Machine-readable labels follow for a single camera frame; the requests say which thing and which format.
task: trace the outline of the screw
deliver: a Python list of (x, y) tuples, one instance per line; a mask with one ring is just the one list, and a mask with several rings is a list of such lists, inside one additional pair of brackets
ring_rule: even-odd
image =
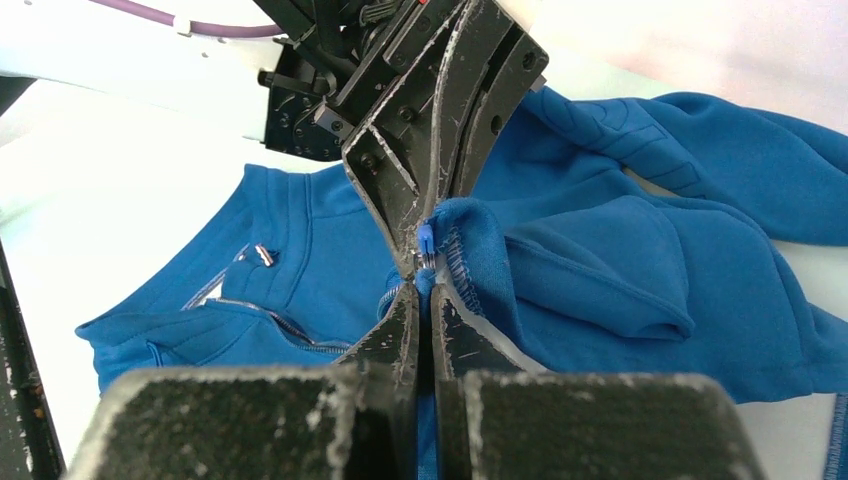
[(400, 110), (398, 110), (398, 115), (400, 116), (401, 120), (406, 123), (412, 123), (412, 121), (415, 120), (415, 111), (409, 107), (400, 107)]
[(377, 158), (370, 153), (363, 153), (359, 160), (362, 162), (362, 166), (368, 170), (373, 171), (377, 168)]

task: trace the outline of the cable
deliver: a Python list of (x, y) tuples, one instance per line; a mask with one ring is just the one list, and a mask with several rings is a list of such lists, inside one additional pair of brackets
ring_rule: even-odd
[[(91, 2), (103, 5), (105, 7), (114, 8), (124, 13), (129, 13), (136, 17), (141, 17), (162, 25), (172, 26), (175, 16), (150, 8), (145, 5), (132, 2), (130, 0), (90, 0)], [(198, 35), (208, 35), (210, 37), (223, 38), (262, 38), (273, 37), (283, 33), (280, 27), (276, 25), (262, 25), (258, 27), (244, 27), (236, 25), (218, 25), (215, 23), (191, 22), (191, 33)]]

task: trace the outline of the blue sweatshirt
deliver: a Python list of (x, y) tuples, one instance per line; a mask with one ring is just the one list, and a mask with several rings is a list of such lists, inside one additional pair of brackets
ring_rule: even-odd
[[(697, 372), (737, 402), (778, 401), (848, 391), (848, 324), (806, 301), (769, 241), (848, 245), (846, 172), (848, 138), (798, 119), (544, 89), (473, 198), (430, 222), (469, 309), (552, 370)], [(189, 245), (77, 334), (101, 390), (139, 367), (325, 364), (376, 324), (387, 274), (341, 167), (247, 166)]]

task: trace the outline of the bolt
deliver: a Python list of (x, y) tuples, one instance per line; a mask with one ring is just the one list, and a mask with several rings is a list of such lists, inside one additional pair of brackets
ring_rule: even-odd
[(367, 168), (368, 170), (376, 170), (377, 169), (377, 157), (371, 155), (370, 153), (363, 153), (359, 160), (362, 162), (362, 166)]
[(401, 120), (406, 123), (412, 123), (412, 121), (415, 120), (415, 111), (409, 107), (400, 107), (400, 110), (398, 110), (398, 115), (400, 116)]
[(421, 18), (418, 19), (418, 22), (415, 23), (415, 26), (418, 28), (419, 32), (426, 32), (427, 30), (430, 30), (431, 24), (432, 22), (430, 21), (430, 17), (422, 15)]

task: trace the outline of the white cable clip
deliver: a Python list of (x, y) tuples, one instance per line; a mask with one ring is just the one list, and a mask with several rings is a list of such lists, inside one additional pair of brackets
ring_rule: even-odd
[(174, 30), (176, 30), (177, 34), (182, 35), (184, 37), (191, 36), (191, 20), (181, 15), (174, 15), (174, 22), (172, 24)]

